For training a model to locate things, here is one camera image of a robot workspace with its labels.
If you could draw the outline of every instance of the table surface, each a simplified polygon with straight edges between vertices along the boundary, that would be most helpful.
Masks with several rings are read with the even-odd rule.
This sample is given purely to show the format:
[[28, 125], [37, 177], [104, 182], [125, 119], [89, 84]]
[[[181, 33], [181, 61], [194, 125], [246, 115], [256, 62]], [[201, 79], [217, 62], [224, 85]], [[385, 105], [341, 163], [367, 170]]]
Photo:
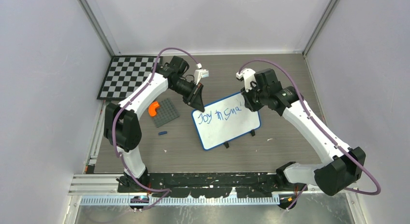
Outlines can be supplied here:
[[[193, 73], [195, 64], [183, 57]], [[214, 55], [196, 56], [203, 68], [209, 70], [209, 77], [201, 82], [204, 85], [203, 102], [211, 103], [240, 91], [244, 86], [236, 80], [235, 73], [254, 58], [272, 60], [281, 65], [292, 76], [299, 90], [314, 113], [321, 117], [308, 68], [301, 54], [275, 55]], [[164, 57], [169, 62], [171, 57]], [[266, 63], [252, 63], [248, 66], [256, 71], [273, 68]], [[287, 77], [275, 70], [283, 87], [291, 85]], [[141, 119], [142, 140], [139, 148], [141, 157], [150, 172], [259, 172], [275, 171], [290, 161], [301, 164], [320, 163], [314, 149], [303, 136], [275, 111], [264, 107], [260, 110], [262, 125], [254, 137], [250, 134], [223, 145], [203, 150], [192, 121], [192, 108], [182, 102], [181, 95], [168, 90], [158, 97], [158, 101], [170, 98], [180, 117], [156, 128], [146, 111]], [[158, 132], [168, 134], [158, 136]], [[116, 158], [113, 146], [103, 138], [98, 154], [95, 173], [122, 173], [121, 161]]]

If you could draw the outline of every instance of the cable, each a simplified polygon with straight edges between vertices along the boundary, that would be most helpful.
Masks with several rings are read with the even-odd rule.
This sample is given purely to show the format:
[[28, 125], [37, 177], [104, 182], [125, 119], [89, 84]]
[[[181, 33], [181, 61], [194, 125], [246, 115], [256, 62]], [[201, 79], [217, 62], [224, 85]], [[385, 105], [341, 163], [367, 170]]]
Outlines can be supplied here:
[[125, 103], [125, 105], [118, 111], [118, 113], [117, 113], [116, 116], [114, 117], [114, 121], [113, 121], [112, 138], [113, 138], [114, 152], [115, 152], [117, 158], [120, 158], [120, 159], [121, 159], [122, 165], [124, 166], [125, 170], [126, 170], [126, 171], [128, 172], [128, 174], [132, 177], [132, 179], [135, 181], [135, 183], [137, 183], [141, 188], [146, 189], [146, 190], [151, 191], [151, 192], [158, 192], [158, 193], [165, 192], [156, 202], [154, 202], [153, 204], [151, 204], [151, 205], [149, 205], [149, 206], [147, 206], [147, 207], [144, 207], [143, 209], [141, 209], [141, 211], [152, 208], [152, 207], [153, 207], [154, 205], [156, 205], [159, 201], [161, 201], [164, 197], [166, 197], [171, 190], [170, 190], [170, 189], [151, 189], [151, 188], [148, 188], [148, 187], [144, 186], [143, 184], [141, 184], [141, 183], [135, 178], [135, 176], [132, 174], [132, 172], [131, 172], [130, 169], [128, 168], [127, 164], [125, 163], [124, 157], [123, 157], [122, 153], [119, 153], [119, 152], [118, 152], [118, 149], [117, 149], [117, 139], [116, 139], [116, 125], [117, 125], [117, 121], [118, 121], [118, 119], [119, 119], [119, 116], [120, 116], [121, 113], [125, 110], [125, 108], [127, 108], [127, 106], [130, 105], [130, 104], [138, 97], [138, 95], [140, 95], [140, 94], [148, 87], [148, 85], [149, 85], [149, 84], [151, 83], [151, 81], [154, 79], [154, 74], [155, 74], [155, 71], [156, 71], [156, 69], [157, 69], [158, 60], [159, 60], [161, 54], [162, 54], [164, 51], [166, 51], [166, 50], [178, 50], [178, 51], [181, 51], [181, 52], [187, 54], [188, 56], [190, 56], [190, 57], [193, 59], [193, 61], [195, 61], [195, 63], [196, 63], [197, 65], [199, 64], [198, 61], [197, 61], [190, 53], [188, 53], [188, 52], [186, 52], [186, 51], [184, 51], [184, 50], [182, 50], [182, 49], [180, 49], [180, 48], [176, 48], [176, 47], [167, 47], [167, 48], [164, 48], [163, 50], [161, 50], [161, 51], [158, 53], [157, 57], [155, 58], [155, 63], [154, 63], [154, 66], [152, 67], [151, 77], [148, 79], [148, 83], [145, 83], [145, 85], [141, 88], [141, 90], [139, 90], [139, 91], [130, 99], [130, 101], [128, 101], [128, 102]]
[[286, 211], [289, 212], [289, 209], [292, 208], [292, 206], [296, 203], [296, 201], [299, 199], [300, 195], [303, 193], [305, 189], [308, 188], [308, 185], [305, 184], [302, 188], [302, 190], [299, 192], [299, 194], [296, 196], [296, 198], [292, 201], [292, 203], [286, 208]]
[[313, 124], [315, 124], [315, 126], [335, 145], [335, 147], [337, 149], [339, 149], [344, 155], [346, 155], [355, 165], [357, 165], [367, 176], [369, 176], [369, 178], [372, 180], [372, 182], [375, 184], [376, 186], [376, 191], [375, 192], [366, 192], [366, 191], [361, 191], [361, 190], [356, 190], [356, 189], [351, 189], [351, 188], [345, 188], [345, 190], [348, 191], [352, 191], [352, 192], [356, 192], [358, 194], [365, 194], [365, 195], [378, 195], [381, 192], [381, 186], [379, 184], [379, 182], [376, 180], [376, 178], [367, 170], [365, 169], [365, 167], [363, 167], [363, 165], [361, 165], [357, 160], [355, 160], [350, 154], [348, 154], [343, 148], [341, 148], [339, 146], [339, 144], [336, 142], [336, 140], [334, 140], [320, 125], [319, 123], [310, 115], [309, 110], [306, 108], [305, 103], [303, 102], [303, 97], [300, 94], [299, 89], [297, 88], [297, 85], [295, 83], [295, 81], [292, 79], [292, 77], [288, 74], [287, 71], [285, 71], [281, 66], [279, 66], [277, 63], [274, 63], [272, 61], [269, 60], [264, 60], [264, 59], [254, 59], [251, 60], [249, 62], [246, 62], [244, 65], [242, 65], [242, 67], [239, 69], [238, 73], [241, 73], [242, 70], [244, 70], [245, 66], [248, 65], [249, 63], [252, 62], [265, 62], [265, 63], [269, 63], [275, 67], [277, 67], [279, 70], [281, 70], [286, 77], [290, 80], [290, 82], [292, 83], [296, 94], [299, 98], [300, 104], [302, 105], [304, 111], [306, 112], [307, 116], [310, 117], [309, 119], [313, 122]]

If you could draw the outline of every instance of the whiteboard frame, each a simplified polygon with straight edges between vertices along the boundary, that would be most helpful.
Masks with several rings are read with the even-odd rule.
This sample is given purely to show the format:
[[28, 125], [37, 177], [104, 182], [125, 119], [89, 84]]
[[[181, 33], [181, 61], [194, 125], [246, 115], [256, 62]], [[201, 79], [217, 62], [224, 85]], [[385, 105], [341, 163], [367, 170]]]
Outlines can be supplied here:
[[[225, 100], [225, 99], [227, 99], [227, 98], [230, 98], [230, 97], [232, 97], [232, 96], [235, 96], [235, 95], [237, 95], [238, 93], [240, 93], [240, 92], [236, 92], [236, 93], [234, 93], [234, 94], [231, 94], [231, 95], [229, 95], [229, 96], [226, 96], [226, 97], [221, 98], [221, 99], [219, 99], [219, 100], [216, 100], [216, 101], [214, 101], [214, 102], [211, 102], [211, 103], [209, 103], [209, 104], [206, 104], [204, 107], [207, 107], [207, 106], [212, 105], [212, 104], [214, 104], [214, 103], [217, 103], [217, 102], [220, 102], [220, 101]], [[241, 137], [241, 136], [244, 136], [244, 135], [246, 135], [246, 134], [249, 134], [252, 130], [257, 130], [257, 129], [259, 129], [259, 128], [261, 127], [261, 125], [262, 125], [261, 114], [259, 113], [259, 111], [257, 111], [257, 113], [258, 113], [258, 118], [259, 118], [259, 126], [258, 126], [257, 128], [252, 129], [252, 130], [250, 130], [250, 131], [248, 131], [248, 132], [245, 132], [245, 133], [243, 133], [243, 134], [241, 134], [241, 135], [238, 135], [238, 136], [235, 137], [235, 138], [231, 138], [231, 139], [229, 139], [229, 140], [226, 140], [225, 142], [222, 142], [222, 143], [220, 143], [220, 144], [217, 144], [217, 145], [214, 146], [214, 147], [211, 147], [211, 148], [209, 148], [209, 149], [205, 149], [205, 148], [204, 148], [204, 143], [203, 143], [202, 138], [201, 138], [201, 135], [199, 135], [198, 127], [197, 127], [197, 125], [195, 124], [195, 119], [194, 119], [194, 117], [193, 117], [193, 113], [194, 113], [195, 111], [197, 111], [197, 109], [194, 109], [194, 110], [191, 112], [191, 117], [192, 117], [192, 121], [193, 121], [193, 124], [194, 124], [194, 126], [195, 126], [195, 129], [196, 129], [196, 132], [197, 132], [197, 134], [198, 134], [199, 140], [201, 141], [202, 149], [204, 149], [204, 150], [212, 150], [212, 149], [214, 149], [214, 148], [216, 148], [216, 147], [219, 147], [219, 146], [223, 145], [225, 142], [232, 141], [232, 140], [237, 139], [237, 138], [239, 138], [239, 137]]]

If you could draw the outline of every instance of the gray pegboard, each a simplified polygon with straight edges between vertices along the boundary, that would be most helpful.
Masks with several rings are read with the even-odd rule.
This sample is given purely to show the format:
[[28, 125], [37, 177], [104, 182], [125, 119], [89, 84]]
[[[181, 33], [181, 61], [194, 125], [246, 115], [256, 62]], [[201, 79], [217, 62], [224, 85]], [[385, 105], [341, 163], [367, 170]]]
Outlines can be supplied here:
[[171, 102], [171, 99], [167, 98], [158, 103], [160, 104], [160, 107], [157, 109], [157, 115], [152, 117], [155, 127], [158, 128], [179, 117], [179, 112], [177, 109], [175, 109], [175, 106]]

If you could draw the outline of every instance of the metal floor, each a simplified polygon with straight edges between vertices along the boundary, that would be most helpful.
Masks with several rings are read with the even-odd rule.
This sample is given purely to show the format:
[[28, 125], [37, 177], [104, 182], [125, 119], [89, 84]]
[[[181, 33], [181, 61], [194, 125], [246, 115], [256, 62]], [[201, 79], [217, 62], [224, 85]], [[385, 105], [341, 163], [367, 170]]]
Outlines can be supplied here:
[[127, 206], [80, 206], [76, 224], [352, 224], [345, 194], [303, 194], [289, 213], [272, 205], [158, 206], [131, 212]]
[[[209, 77], [204, 84], [203, 102], [208, 104], [238, 92], [244, 85], [236, 80], [235, 73], [244, 62], [254, 58], [272, 60], [281, 65], [293, 77], [302, 95], [314, 113], [321, 117], [318, 102], [309, 76], [308, 68], [301, 54], [276, 55], [215, 55], [196, 56], [202, 66], [209, 70]], [[171, 57], [164, 57], [169, 62]], [[195, 64], [184, 57], [193, 73]], [[273, 68], [265, 63], [253, 63], [248, 66], [256, 71]], [[291, 85], [286, 76], [275, 70], [283, 87]], [[249, 134], [229, 142], [226, 149], [220, 146], [209, 151], [202, 149], [195, 130], [192, 108], [182, 102], [181, 95], [168, 90], [158, 97], [158, 101], [170, 98], [180, 117], [156, 128], [146, 111], [140, 120], [142, 140], [141, 157], [150, 172], [255, 172], [275, 171], [276, 168], [290, 161], [302, 164], [320, 163], [316, 152], [302, 135], [275, 111], [264, 107], [260, 110], [262, 125], [256, 135]], [[158, 136], [158, 132], [168, 134]], [[121, 161], [116, 158], [113, 146], [103, 138], [95, 173], [122, 173]]]

